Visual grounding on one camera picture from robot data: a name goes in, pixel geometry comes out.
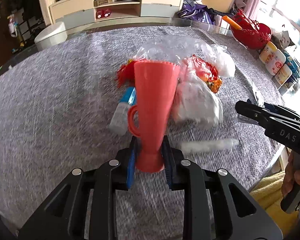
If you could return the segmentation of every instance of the tablecloth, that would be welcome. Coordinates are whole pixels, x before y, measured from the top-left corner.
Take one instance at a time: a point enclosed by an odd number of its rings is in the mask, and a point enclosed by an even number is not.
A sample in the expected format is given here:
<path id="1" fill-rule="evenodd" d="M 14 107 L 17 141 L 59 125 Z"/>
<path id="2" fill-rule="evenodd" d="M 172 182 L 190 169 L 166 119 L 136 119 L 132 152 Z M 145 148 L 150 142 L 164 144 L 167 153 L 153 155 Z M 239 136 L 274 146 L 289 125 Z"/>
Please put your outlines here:
<path id="1" fill-rule="evenodd" d="M 246 100 L 252 82 L 268 103 L 282 98 L 261 62 L 232 37 L 200 29 L 150 26 L 91 33 L 36 53 L 0 77 L 0 211 L 21 227 L 75 167 L 91 170 L 129 145 L 131 135 L 109 131 L 125 88 L 116 71 L 143 42 L 184 35 L 227 46 L 236 64 L 218 93 L 224 122 L 212 129 L 169 122 L 172 146 L 181 140 L 237 138 L 239 147 L 186 157 L 202 168 L 229 170 L 246 189 L 266 172 L 279 144 L 261 127 L 237 121 L 234 105 Z M 117 192 L 119 239 L 165 239 L 182 234 L 183 192 L 171 192 L 164 172 L 136 171 L 128 192 Z"/>

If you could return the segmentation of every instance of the metal screw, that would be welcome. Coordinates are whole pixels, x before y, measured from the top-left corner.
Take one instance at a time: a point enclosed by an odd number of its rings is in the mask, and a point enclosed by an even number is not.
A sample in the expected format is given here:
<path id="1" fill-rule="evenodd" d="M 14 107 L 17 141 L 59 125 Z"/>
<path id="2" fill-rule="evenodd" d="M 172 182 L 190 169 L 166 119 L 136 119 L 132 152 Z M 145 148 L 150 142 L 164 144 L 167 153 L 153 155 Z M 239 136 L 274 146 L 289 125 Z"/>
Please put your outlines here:
<path id="1" fill-rule="evenodd" d="M 110 166 L 117 166 L 118 164 L 119 164 L 119 161 L 116 159 L 109 161 Z"/>
<path id="2" fill-rule="evenodd" d="M 226 171 L 225 169 L 220 169 L 218 170 L 218 173 L 221 175 L 221 176 L 226 176 L 228 174 L 228 171 Z"/>
<path id="3" fill-rule="evenodd" d="M 191 162 L 189 160 L 182 160 L 181 161 L 181 165 L 183 166 L 189 166 L 191 164 Z"/>
<path id="4" fill-rule="evenodd" d="M 77 175 L 80 175 L 80 174 L 81 174 L 81 169 L 76 168 L 76 169 L 72 170 L 72 175 L 77 176 Z"/>

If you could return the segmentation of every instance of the cup handle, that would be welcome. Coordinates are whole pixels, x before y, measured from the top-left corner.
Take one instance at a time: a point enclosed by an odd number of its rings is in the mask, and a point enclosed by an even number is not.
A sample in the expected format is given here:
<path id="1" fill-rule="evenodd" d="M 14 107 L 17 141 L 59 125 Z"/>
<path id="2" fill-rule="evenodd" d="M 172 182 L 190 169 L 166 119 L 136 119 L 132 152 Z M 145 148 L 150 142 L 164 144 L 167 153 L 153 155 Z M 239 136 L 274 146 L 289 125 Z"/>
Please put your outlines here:
<path id="1" fill-rule="evenodd" d="M 130 133 L 132 133 L 135 137 L 140 137 L 140 131 L 139 129 L 135 126 L 133 117 L 137 112 L 137 105 L 130 107 L 128 110 L 128 129 Z"/>

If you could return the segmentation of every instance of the orange handle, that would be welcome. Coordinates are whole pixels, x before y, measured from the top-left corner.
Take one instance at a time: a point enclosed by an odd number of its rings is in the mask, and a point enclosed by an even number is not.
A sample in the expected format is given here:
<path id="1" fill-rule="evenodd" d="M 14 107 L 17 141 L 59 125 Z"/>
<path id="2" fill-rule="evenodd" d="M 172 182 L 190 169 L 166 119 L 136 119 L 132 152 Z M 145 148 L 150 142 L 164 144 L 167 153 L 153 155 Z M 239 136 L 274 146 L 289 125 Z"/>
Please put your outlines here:
<path id="1" fill-rule="evenodd" d="M 222 19 L 229 23 L 236 30 L 242 30 L 242 27 L 239 24 L 237 24 L 234 20 L 232 20 L 229 16 L 225 15 Z"/>
<path id="2" fill-rule="evenodd" d="M 128 129 L 135 137 L 140 137 L 139 129 L 134 125 L 133 117 L 138 111 L 137 105 L 130 107 L 128 110 Z"/>

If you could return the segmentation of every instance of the purple bag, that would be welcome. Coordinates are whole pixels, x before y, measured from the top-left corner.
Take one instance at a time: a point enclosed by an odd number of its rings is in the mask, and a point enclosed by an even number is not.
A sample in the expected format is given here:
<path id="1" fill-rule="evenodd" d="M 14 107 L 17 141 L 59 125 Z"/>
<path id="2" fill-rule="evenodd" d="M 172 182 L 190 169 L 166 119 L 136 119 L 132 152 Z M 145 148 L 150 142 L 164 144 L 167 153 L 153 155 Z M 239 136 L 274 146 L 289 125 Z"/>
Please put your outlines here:
<path id="1" fill-rule="evenodd" d="M 207 6 L 202 4 L 194 4 L 194 6 L 183 4 L 182 10 L 178 12 L 178 16 L 181 19 L 214 24 L 212 23 L 209 14 L 205 11 L 206 8 Z"/>

